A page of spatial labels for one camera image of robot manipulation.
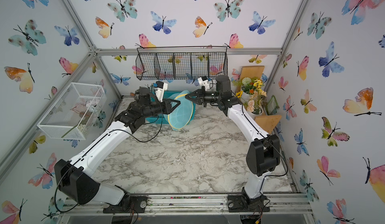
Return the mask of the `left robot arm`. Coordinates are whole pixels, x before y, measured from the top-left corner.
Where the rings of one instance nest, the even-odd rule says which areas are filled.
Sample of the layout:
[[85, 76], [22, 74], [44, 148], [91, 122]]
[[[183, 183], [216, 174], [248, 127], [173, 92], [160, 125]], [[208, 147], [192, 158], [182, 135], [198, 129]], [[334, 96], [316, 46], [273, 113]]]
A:
[[79, 205], [101, 202], [119, 205], [129, 194], [122, 188], [101, 184], [93, 174], [105, 158], [124, 140], [145, 124], [147, 118], [170, 114], [180, 101], [159, 101], [148, 88], [139, 88], [135, 100], [118, 114], [111, 125], [96, 140], [69, 161], [59, 160], [54, 167], [57, 189]]

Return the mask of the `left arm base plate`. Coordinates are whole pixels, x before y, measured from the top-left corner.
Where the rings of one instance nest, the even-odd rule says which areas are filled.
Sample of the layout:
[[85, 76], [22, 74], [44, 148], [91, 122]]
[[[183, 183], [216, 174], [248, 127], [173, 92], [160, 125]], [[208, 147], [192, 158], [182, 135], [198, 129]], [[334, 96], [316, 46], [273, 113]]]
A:
[[143, 214], [147, 206], [147, 196], [130, 195], [122, 199], [118, 205], [110, 205], [103, 209], [104, 214], [128, 214], [138, 213]]

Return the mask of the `teal mesh laundry bag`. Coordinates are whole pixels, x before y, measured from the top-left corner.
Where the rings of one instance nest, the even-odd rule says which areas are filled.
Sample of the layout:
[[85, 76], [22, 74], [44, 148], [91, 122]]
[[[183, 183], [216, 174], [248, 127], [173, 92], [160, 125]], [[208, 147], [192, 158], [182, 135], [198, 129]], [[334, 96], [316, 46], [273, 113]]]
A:
[[178, 107], [173, 110], [171, 114], [163, 115], [167, 123], [175, 131], [183, 129], [194, 117], [195, 104], [185, 98], [185, 96], [189, 93], [190, 91], [188, 90], [175, 93], [172, 91], [167, 92], [167, 94], [169, 95], [168, 97], [166, 97], [167, 99], [180, 101]]

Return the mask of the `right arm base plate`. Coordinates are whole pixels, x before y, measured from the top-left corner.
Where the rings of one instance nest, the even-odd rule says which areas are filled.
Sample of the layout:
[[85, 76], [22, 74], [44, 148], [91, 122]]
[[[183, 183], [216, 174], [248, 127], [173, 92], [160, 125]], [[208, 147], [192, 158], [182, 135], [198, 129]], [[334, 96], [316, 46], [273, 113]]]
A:
[[231, 213], [241, 213], [241, 212], [270, 212], [268, 204], [265, 204], [265, 201], [268, 201], [267, 196], [261, 195], [255, 199], [250, 199], [247, 195], [229, 195], [227, 196], [227, 206], [228, 210]]

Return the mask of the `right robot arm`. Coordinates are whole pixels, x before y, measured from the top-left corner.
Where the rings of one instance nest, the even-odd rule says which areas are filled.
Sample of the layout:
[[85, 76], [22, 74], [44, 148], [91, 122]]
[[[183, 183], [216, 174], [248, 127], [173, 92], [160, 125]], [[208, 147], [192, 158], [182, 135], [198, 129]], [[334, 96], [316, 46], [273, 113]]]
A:
[[247, 113], [241, 100], [232, 92], [228, 76], [216, 77], [216, 90], [210, 91], [207, 77], [198, 78], [200, 89], [186, 95], [186, 99], [197, 105], [217, 105], [231, 119], [249, 142], [246, 163], [250, 175], [243, 192], [251, 199], [263, 193], [265, 178], [280, 164], [280, 140], [260, 127]]

